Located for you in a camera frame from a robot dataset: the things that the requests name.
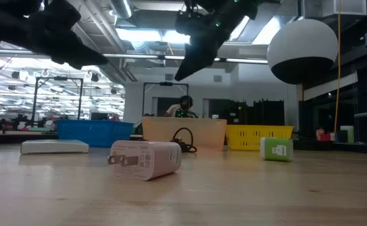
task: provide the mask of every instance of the monitor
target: monitor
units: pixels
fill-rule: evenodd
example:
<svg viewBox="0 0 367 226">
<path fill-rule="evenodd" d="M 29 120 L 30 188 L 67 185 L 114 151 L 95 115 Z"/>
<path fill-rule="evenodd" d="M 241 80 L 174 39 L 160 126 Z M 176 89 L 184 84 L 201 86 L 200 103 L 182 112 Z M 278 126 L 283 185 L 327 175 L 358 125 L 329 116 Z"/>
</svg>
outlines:
<svg viewBox="0 0 367 226">
<path fill-rule="evenodd" d="M 108 113 L 91 113 L 91 120 L 108 120 Z"/>
</svg>

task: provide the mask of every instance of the yellow plastic basket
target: yellow plastic basket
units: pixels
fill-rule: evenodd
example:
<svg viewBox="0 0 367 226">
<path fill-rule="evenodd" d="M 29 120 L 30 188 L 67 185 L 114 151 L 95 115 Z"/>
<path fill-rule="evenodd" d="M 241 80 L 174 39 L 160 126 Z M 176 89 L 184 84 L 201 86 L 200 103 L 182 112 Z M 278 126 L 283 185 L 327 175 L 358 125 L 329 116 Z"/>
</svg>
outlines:
<svg viewBox="0 0 367 226">
<path fill-rule="evenodd" d="M 290 138 L 293 126 L 228 125 L 226 138 L 232 150 L 260 150 L 261 137 Z"/>
</svg>

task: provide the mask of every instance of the person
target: person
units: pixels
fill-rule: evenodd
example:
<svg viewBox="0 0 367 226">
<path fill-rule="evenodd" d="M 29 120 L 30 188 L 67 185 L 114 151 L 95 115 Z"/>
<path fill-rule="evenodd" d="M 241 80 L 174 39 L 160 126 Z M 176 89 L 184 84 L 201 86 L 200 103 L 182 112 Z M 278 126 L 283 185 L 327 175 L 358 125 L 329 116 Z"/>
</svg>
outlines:
<svg viewBox="0 0 367 226">
<path fill-rule="evenodd" d="M 189 95 L 179 98 L 179 103 L 172 105 L 164 114 L 165 117 L 191 117 L 198 118 L 197 115 L 190 111 L 193 106 L 193 99 Z"/>
</svg>

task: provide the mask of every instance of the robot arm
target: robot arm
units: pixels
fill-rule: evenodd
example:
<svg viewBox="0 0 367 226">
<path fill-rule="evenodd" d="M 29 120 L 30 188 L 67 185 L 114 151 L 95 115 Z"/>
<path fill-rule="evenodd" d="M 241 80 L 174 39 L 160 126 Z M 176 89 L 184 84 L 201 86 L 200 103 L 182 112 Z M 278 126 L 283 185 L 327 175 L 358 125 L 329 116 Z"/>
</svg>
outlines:
<svg viewBox="0 0 367 226">
<path fill-rule="evenodd" d="M 67 0 L 53 0 L 43 11 L 38 10 L 40 4 L 41 0 L 0 0 L 0 42 L 49 55 L 76 69 L 108 63 L 71 31 L 81 16 Z"/>
<path fill-rule="evenodd" d="M 185 4 L 187 10 L 178 13 L 176 31 L 191 38 L 175 76 L 177 81 L 211 66 L 221 45 L 242 19 L 245 16 L 255 19 L 260 0 L 185 0 Z M 209 13 L 197 13 L 197 5 Z"/>
</svg>

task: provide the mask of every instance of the metal frame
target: metal frame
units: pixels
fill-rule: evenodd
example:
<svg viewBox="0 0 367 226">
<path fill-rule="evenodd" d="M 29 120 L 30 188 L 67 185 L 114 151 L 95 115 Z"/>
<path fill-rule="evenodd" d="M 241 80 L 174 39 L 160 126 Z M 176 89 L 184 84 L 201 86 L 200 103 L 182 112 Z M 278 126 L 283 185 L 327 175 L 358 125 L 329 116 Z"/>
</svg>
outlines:
<svg viewBox="0 0 367 226">
<path fill-rule="evenodd" d="M 143 84 L 143 103 L 141 107 L 141 116 L 144 116 L 144 101 L 146 99 L 146 85 L 160 85 L 160 86 L 166 86 L 162 85 L 164 82 L 144 82 Z M 169 83 L 170 86 L 173 85 L 183 85 L 186 87 L 186 95 L 189 95 L 189 84 L 187 83 Z"/>
<path fill-rule="evenodd" d="M 42 85 L 45 84 L 46 81 L 48 81 L 49 79 L 53 79 L 55 80 L 56 77 L 36 77 L 36 81 L 35 81 L 35 90 L 34 90 L 34 102 L 33 102 L 33 115 L 31 116 L 31 121 L 33 122 L 34 125 L 34 118 L 35 118 L 35 110 L 36 110 L 36 105 L 37 105 L 37 93 L 38 93 L 38 88 L 40 88 Z M 39 81 L 41 79 L 45 79 L 46 81 L 39 85 Z M 77 120 L 80 120 L 80 111 L 82 109 L 82 95 L 83 95 L 83 82 L 84 79 L 82 78 L 63 78 L 65 80 L 79 80 L 80 81 L 80 96 L 78 98 L 78 113 L 77 113 Z"/>
</svg>

